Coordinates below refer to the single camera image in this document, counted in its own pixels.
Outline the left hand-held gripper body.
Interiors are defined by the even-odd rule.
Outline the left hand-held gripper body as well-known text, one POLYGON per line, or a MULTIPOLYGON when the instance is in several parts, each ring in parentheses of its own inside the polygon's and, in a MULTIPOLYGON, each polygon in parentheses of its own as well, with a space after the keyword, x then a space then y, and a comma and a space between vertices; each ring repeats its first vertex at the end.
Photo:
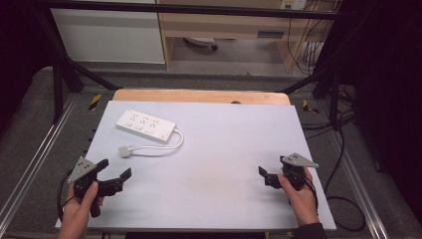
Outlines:
MULTIPOLYGON (((98 180, 97 164, 83 157, 77 161, 70 178, 69 184, 74 184, 75 196, 83 199, 88 188, 96 181, 99 185, 98 197, 114 196, 123 190, 123 182, 119 177, 105 181, 98 180)), ((96 218, 101 215, 101 209, 98 205, 92 204, 91 216, 96 218)))

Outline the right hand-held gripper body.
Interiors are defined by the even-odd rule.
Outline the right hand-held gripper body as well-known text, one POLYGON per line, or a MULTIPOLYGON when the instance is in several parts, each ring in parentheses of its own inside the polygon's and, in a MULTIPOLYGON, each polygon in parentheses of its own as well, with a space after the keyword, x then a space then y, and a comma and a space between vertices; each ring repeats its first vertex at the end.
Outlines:
MULTIPOLYGON (((282 166, 282 175, 290 182, 295 190, 301 190, 307 184, 305 168, 318 168, 318 164, 298 153, 287 155, 285 158, 286 163, 282 166)), ((278 175, 275 173, 267 172, 266 177, 264 177, 264 183, 276 189, 282 187, 278 175)))

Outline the person's right hand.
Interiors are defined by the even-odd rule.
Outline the person's right hand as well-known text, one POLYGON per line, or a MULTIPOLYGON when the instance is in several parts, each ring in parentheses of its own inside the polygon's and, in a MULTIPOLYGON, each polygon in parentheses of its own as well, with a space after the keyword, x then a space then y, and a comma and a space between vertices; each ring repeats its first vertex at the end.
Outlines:
POLYGON ((304 185, 301 190, 295 190, 282 174, 278 175, 283 189, 289 196, 299 226, 319 223, 316 198, 310 185, 313 177, 307 168, 305 168, 305 174, 308 184, 304 185))

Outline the person's left hand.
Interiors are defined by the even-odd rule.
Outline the person's left hand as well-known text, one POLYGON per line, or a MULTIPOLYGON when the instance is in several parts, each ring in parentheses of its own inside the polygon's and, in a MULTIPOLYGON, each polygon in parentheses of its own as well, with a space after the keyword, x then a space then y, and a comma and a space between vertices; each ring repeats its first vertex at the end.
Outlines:
POLYGON ((91 216, 91 206, 96 204, 102 206, 104 199, 98 197, 99 185, 93 182, 88 188, 82 200, 75 196, 74 184, 69 186, 67 200, 68 203, 64 207, 64 215, 62 220, 62 228, 87 229, 91 216))

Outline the white table board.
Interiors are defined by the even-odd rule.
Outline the white table board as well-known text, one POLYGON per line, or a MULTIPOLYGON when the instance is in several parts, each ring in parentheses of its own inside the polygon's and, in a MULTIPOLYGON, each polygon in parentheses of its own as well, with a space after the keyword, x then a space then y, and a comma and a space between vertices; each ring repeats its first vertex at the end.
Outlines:
POLYGON ((101 180, 131 169, 122 192, 90 221, 103 231, 269 231, 296 218, 287 194, 264 183, 259 166, 281 170, 280 156, 309 157, 292 106, 118 102, 107 104, 87 153, 108 159, 101 180), (115 125, 127 110, 176 123, 169 150, 115 125), (118 149, 130 148, 122 158, 118 149))

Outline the white power strip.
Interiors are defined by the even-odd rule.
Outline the white power strip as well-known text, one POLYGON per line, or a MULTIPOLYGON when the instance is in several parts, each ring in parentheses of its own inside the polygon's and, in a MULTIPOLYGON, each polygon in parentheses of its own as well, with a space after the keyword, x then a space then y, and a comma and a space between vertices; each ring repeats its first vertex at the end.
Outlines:
POLYGON ((115 124, 118 128, 142 137, 168 143, 176 123, 127 109, 115 124))

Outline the yellow black tape strip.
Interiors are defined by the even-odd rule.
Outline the yellow black tape strip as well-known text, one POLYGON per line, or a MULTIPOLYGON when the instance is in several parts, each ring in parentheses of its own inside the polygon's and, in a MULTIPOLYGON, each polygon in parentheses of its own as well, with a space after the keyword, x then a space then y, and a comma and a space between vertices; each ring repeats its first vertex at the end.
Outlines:
POLYGON ((307 100, 303 100, 303 110, 313 114, 319 114, 319 110, 312 108, 307 100))
POLYGON ((92 99, 92 101, 90 103, 90 106, 89 106, 89 111, 94 111, 96 109, 96 107, 97 107, 97 105, 98 105, 101 97, 102 97, 102 94, 96 94, 93 97, 93 99, 92 99))

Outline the wooden table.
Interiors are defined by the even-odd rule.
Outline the wooden table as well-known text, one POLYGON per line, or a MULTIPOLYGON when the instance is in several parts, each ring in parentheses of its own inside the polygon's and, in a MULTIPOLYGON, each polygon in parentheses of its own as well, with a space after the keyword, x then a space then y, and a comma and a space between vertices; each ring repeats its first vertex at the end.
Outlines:
POLYGON ((216 103, 243 105, 289 106, 286 94, 237 91, 120 89, 114 93, 114 101, 172 102, 172 103, 216 103))

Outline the white cabinet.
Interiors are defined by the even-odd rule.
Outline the white cabinet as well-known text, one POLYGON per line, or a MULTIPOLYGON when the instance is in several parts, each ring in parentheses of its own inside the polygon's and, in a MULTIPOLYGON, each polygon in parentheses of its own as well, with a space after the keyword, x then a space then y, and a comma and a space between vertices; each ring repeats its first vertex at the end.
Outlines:
POLYGON ((152 13, 53 9, 68 55, 78 62, 165 62, 152 13))

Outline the office chair base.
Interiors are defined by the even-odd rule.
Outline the office chair base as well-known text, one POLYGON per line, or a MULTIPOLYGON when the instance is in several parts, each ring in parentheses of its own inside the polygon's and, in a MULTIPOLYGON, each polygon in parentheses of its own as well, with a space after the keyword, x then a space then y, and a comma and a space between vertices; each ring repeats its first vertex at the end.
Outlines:
POLYGON ((218 46, 213 38, 191 38, 186 37, 185 40, 191 44, 202 46, 202 47, 209 47, 212 51, 217 51, 218 46))

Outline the aluminium floor rail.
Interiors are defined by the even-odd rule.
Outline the aluminium floor rail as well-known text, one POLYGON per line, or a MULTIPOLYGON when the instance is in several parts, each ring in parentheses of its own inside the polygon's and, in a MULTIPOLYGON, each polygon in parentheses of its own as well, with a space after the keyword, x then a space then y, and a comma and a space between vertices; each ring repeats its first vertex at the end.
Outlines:
POLYGON ((0 210, 0 235, 4 234, 10 222, 16 214, 20 204, 22 203, 26 193, 28 192, 34 178, 42 167, 46 157, 48 156, 52 146, 59 136, 63 126, 65 125, 69 115, 71 114, 78 94, 70 94, 64 105, 64 112, 59 119, 52 124, 44 137, 42 143, 33 155, 30 163, 26 167, 23 175, 20 177, 17 185, 0 210))
POLYGON ((363 184, 362 179, 358 175, 355 166, 352 163, 351 157, 346 150, 345 140, 341 138, 338 131, 330 133, 332 141, 336 149, 340 153, 340 165, 345 173, 345 176, 350 184, 353 195, 360 206, 365 217, 367 228, 369 229, 373 239, 389 239, 388 233, 380 219, 377 210, 363 184))

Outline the black metal frame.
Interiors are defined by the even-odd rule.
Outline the black metal frame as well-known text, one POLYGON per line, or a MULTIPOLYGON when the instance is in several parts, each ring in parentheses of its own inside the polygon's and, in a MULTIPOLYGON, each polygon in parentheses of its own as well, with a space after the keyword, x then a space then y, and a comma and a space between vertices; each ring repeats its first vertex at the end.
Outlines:
POLYGON ((319 19, 337 20, 349 17, 345 13, 317 12, 304 10, 271 10, 263 8, 197 6, 179 4, 147 4, 124 2, 76 1, 76 0, 36 0, 32 3, 32 10, 40 27, 48 39, 53 58, 55 82, 55 120, 63 113, 63 100, 60 79, 64 78, 72 92, 80 92, 83 84, 76 72, 80 72, 94 82, 109 90, 118 90, 115 86, 88 69, 77 64, 66 53, 60 34, 53 30, 54 24, 46 19, 46 12, 54 9, 117 11, 117 12, 146 12, 165 14, 195 14, 195 15, 226 15, 242 17, 267 17, 287 19, 319 19))

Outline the white wall outlet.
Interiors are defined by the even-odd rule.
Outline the white wall outlet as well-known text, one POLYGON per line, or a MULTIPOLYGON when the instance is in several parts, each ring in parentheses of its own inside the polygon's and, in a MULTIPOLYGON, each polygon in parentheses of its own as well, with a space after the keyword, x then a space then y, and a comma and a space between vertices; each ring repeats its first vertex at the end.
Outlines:
POLYGON ((307 0, 282 0, 281 9, 304 10, 307 0))

